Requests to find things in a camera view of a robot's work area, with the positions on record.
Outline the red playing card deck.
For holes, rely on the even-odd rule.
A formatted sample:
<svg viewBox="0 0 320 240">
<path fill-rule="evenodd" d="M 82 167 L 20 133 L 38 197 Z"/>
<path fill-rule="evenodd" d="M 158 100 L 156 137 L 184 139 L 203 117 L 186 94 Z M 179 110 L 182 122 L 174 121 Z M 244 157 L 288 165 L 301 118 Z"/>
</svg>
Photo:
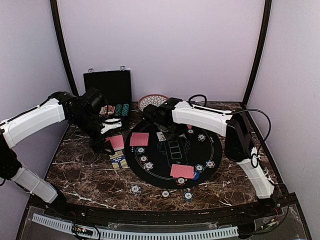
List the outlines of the red playing card deck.
<svg viewBox="0 0 320 240">
<path fill-rule="evenodd" d="M 111 137 L 107 137 L 106 141 L 110 141 L 114 151 L 123 150 L 125 147 L 123 135 L 115 135 Z"/>
</svg>

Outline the red cards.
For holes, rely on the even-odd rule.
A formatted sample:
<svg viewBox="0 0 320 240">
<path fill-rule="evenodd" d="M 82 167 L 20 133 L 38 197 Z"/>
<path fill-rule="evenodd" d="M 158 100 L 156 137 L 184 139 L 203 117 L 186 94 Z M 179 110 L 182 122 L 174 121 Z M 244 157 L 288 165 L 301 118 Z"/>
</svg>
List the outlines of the red cards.
<svg viewBox="0 0 320 240">
<path fill-rule="evenodd" d="M 145 147 L 148 146 L 149 133 L 148 132 L 133 132 L 130 137 L 129 145 L 131 147 Z"/>
<path fill-rule="evenodd" d="M 174 178 L 194 178 L 194 167 L 191 165 L 172 164 L 170 176 Z"/>
</svg>

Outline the blue small blind button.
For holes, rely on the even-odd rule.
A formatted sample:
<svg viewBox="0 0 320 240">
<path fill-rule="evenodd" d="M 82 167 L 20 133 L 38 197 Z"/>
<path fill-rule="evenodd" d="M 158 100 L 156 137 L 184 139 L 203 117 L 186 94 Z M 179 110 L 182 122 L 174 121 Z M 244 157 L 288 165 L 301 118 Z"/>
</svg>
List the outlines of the blue small blind button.
<svg viewBox="0 0 320 240">
<path fill-rule="evenodd" d="M 199 178 L 199 176 L 200 176 L 200 173 L 197 172 L 197 171 L 195 171 L 195 172 L 194 172 L 194 176 L 193 176 L 193 180 L 194 180 L 194 181 L 197 180 L 197 179 Z"/>
</svg>

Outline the brown white chip stack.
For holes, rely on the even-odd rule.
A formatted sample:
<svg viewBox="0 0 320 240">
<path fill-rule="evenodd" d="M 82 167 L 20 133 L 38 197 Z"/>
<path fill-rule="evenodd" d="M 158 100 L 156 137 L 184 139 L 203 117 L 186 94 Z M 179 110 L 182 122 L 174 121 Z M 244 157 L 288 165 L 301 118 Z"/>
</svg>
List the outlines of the brown white chip stack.
<svg viewBox="0 0 320 240">
<path fill-rule="evenodd" d="M 161 192 L 161 196 L 162 196 L 163 198 L 168 198 L 168 197 L 170 196 L 170 193 L 169 193 L 167 190 L 163 190 L 163 191 Z"/>
</svg>

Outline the blue green chip stack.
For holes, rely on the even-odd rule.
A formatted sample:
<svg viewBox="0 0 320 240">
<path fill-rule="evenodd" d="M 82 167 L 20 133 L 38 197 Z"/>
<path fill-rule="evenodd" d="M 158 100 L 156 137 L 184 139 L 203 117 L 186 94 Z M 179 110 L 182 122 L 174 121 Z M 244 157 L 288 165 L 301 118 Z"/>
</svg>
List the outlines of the blue green chip stack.
<svg viewBox="0 0 320 240">
<path fill-rule="evenodd" d="M 183 193 L 183 200 L 185 202 L 191 202 L 194 199 L 194 194 L 190 191 L 186 191 Z"/>
</svg>

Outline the blue tan chip stack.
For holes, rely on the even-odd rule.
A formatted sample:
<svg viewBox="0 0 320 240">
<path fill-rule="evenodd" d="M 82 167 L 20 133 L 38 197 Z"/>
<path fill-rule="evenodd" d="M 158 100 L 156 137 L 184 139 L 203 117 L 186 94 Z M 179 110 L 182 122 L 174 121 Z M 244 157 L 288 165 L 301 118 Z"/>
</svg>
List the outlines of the blue tan chip stack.
<svg viewBox="0 0 320 240">
<path fill-rule="evenodd" d="M 142 189 L 139 185 L 135 184 L 130 187 L 130 193 L 134 196 L 140 196 L 142 193 Z"/>
</svg>

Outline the green chip row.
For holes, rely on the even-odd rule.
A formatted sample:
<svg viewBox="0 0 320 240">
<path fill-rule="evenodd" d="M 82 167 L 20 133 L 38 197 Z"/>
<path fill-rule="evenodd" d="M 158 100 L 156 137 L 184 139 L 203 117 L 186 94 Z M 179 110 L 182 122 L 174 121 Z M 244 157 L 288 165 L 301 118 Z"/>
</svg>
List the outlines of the green chip row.
<svg viewBox="0 0 320 240">
<path fill-rule="evenodd" d="M 120 117 L 122 115 L 122 109 L 123 109 L 123 105 L 122 104 L 117 104 L 115 106 L 114 116 L 115 117 Z"/>
<path fill-rule="evenodd" d="M 121 110 L 121 116 L 127 117 L 129 115 L 129 111 L 130 111 L 130 105 L 128 103 L 123 104 L 122 110 Z"/>
</svg>

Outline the cards in case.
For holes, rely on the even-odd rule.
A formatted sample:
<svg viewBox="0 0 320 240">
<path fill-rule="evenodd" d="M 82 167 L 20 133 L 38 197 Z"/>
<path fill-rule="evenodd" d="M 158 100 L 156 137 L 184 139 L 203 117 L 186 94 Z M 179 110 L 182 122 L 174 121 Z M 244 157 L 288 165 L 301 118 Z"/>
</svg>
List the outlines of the cards in case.
<svg viewBox="0 0 320 240">
<path fill-rule="evenodd" d="M 101 116 L 111 116 L 115 113 L 115 109 L 116 109 L 115 106 L 106 105 L 106 106 L 101 107 L 99 114 Z"/>
</svg>

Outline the green chip row right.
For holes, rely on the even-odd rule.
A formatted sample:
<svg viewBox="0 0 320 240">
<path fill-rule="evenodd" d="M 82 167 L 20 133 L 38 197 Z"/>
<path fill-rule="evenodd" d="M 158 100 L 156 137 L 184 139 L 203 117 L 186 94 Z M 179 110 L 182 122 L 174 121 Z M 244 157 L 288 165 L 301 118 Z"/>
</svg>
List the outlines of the green chip row right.
<svg viewBox="0 0 320 240">
<path fill-rule="evenodd" d="M 121 116 L 127 117 L 129 115 L 129 111 L 130 111 L 130 105 L 128 103 L 123 104 L 122 110 L 121 110 Z"/>
</svg>

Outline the round black poker mat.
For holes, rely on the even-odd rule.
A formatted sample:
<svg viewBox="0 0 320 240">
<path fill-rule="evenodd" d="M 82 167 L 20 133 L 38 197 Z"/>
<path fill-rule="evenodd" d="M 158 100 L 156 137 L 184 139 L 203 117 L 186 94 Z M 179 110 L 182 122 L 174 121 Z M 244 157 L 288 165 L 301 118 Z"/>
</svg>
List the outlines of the round black poker mat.
<svg viewBox="0 0 320 240">
<path fill-rule="evenodd" d="M 205 182 L 219 168 L 223 155 L 222 144 L 216 133 L 199 127 L 192 129 L 192 135 L 186 132 L 174 140 L 159 142 L 156 134 L 159 132 L 158 128 L 145 120 L 139 122 L 128 134 L 124 145 L 128 166 L 140 179 L 162 189 L 186 189 Z M 139 146 L 130 146 L 132 133 L 149 133 L 148 146 L 143 146 L 144 154 L 136 154 L 136 148 Z M 206 136 L 205 141 L 198 140 L 199 134 Z M 147 156 L 148 162 L 154 164 L 153 169 L 144 170 L 143 164 L 139 161 L 140 156 Z M 207 161 L 215 162 L 215 167 L 207 168 Z M 172 164 L 193 166 L 194 169 L 197 164 L 201 164 L 204 171 L 199 173 L 197 180 L 187 179 L 184 186 L 177 186 L 176 178 L 170 176 Z"/>
</svg>

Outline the patterned ceramic plate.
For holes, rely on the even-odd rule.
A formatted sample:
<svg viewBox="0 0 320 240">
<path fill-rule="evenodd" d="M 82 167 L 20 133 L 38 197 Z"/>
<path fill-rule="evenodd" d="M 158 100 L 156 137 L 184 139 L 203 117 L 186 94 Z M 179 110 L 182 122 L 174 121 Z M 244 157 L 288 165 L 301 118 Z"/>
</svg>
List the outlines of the patterned ceramic plate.
<svg viewBox="0 0 320 240">
<path fill-rule="evenodd" d="M 168 100 L 168 97 L 161 95 L 161 94 L 150 94 L 146 95 L 143 98 L 141 98 L 138 101 L 138 109 L 140 111 L 143 111 L 145 107 L 148 105 L 154 105 L 156 107 L 159 107 L 161 104 L 163 104 L 165 101 Z"/>
</svg>

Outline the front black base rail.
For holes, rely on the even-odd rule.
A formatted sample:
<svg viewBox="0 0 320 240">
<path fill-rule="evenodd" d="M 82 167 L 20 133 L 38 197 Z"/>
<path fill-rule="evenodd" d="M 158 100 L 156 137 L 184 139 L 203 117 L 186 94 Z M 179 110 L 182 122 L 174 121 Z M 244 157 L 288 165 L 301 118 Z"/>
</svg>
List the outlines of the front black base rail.
<svg viewBox="0 0 320 240">
<path fill-rule="evenodd" d="M 74 220 L 76 223 L 89 223 L 95 226 L 106 226 L 109 223 L 119 224 L 146 224 L 146 225 L 179 225 L 179 224 L 200 224 L 206 222 L 217 222 L 222 225 L 252 225 L 259 218 L 278 216 L 283 217 L 284 208 L 298 203 L 297 196 L 291 193 L 278 199 L 279 207 L 272 209 L 265 214 L 257 214 L 257 202 L 210 208 L 205 210 L 183 210 L 183 211 L 133 211 L 115 210 L 98 207 L 64 203 L 59 207 L 46 206 L 45 212 L 55 216 L 65 217 Z"/>
</svg>

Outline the black corner frame post left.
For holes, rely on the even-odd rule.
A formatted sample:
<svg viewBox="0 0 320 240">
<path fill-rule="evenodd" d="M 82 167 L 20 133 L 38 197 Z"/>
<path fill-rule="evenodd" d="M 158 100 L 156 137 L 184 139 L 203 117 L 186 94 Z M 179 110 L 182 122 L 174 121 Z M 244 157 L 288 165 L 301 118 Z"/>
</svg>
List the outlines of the black corner frame post left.
<svg viewBox="0 0 320 240">
<path fill-rule="evenodd" d="M 70 87 L 72 94 L 78 97 L 79 92 L 78 92 L 78 89 L 76 86 L 75 78 L 73 75 L 69 56 L 67 53 L 67 47 L 66 47 L 65 39 L 64 39 L 64 33 L 63 33 L 62 22 L 61 22 L 61 18 L 60 18 L 58 1 L 57 0 L 50 0 L 49 2 L 50 2 L 51 15 L 52 15 L 52 19 L 53 19 L 55 35 L 56 35 L 63 67 L 65 70 L 65 74 L 66 74 L 66 77 L 68 80 L 68 84 L 69 84 L 69 87 Z"/>
</svg>

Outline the black corner frame post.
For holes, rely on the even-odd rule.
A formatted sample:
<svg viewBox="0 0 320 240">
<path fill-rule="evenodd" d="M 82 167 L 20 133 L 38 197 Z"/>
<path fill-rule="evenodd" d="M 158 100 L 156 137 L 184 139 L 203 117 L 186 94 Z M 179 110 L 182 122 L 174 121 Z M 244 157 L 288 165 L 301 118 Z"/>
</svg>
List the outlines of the black corner frame post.
<svg viewBox="0 0 320 240">
<path fill-rule="evenodd" d="M 262 20 L 261 20 L 261 26 L 260 26 L 260 31 L 259 31 L 259 37 L 258 37 L 258 42 L 257 42 L 257 46 L 256 46 L 256 51 L 255 51 L 248 83 L 247 83 L 245 93 L 244 93 L 244 96 L 242 99 L 242 104 L 245 107 L 247 107 L 248 102 L 250 100 L 251 93 L 253 91 L 255 80 L 256 80 L 256 77 L 258 74 L 261 58 L 263 55 L 264 45 L 265 45 L 265 41 L 266 41 L 268 26 L 269 26 L 271 9 L 272 9 L 272 0 L 265 0 L 263 14 L 262 14 Z"/>
<path fill-rule="evenodd" d="M 62 22 L 61 22 L 61 18 L 60 18 L 58 1 L 57 0 L 50 0 L 49 2 L 50 2 L 51 15 L 52 15 L 52 19 L 53 19 L 55 35 L 56 35 L 63 67 L 65 70 L 65 74 L 66 74 L 66 77 L 68 80 L 68 84 L 69 84 L 69 87 L 70 87 L 72 94 L 78 97 L 79 92 L 78 92 L 78 89 L 76 86 L 75 78 L 73 75 L 69 56 L 67 53 L 67 47 L 66 47 L 65 39 L 64 39 L 64 33 L 63 33 Z"/>
</svg>

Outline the black corner frame post right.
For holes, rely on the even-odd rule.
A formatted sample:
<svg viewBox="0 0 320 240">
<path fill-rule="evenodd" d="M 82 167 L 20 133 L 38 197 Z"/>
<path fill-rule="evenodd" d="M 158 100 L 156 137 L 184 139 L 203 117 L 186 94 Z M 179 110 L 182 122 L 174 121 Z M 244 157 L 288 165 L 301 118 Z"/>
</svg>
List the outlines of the black corner frame post right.
<svg viewBox="0 0 320 240">
<path fill-rule="evenodd" d="M 263 14 L 262 14 L 262 20 L 261 20 L 261 26 L 260 26 L 260 31 L 259 31 L 259 37 L 258 37 L 258 42 L 257 42 L 257 46 L 256 46 L 256 51 L 255 51 L 248 83 L 247 83 L 245 93 L 244 93 L 244 96 L 242 99 L 242 104 L 245 107 L 247 107 L 248 102 L 250 100 L 251 93 L 253 91 L 255 80 L 256 80 L 256 77 L 258 74 L 261 58 L 263 55 L 264 45 L 265 45 L 265 41 L 266 41 L 268 26 L 269 26 L 271 9 L 272 9 L 272 0 L 265 0 Z"/>
</svg>

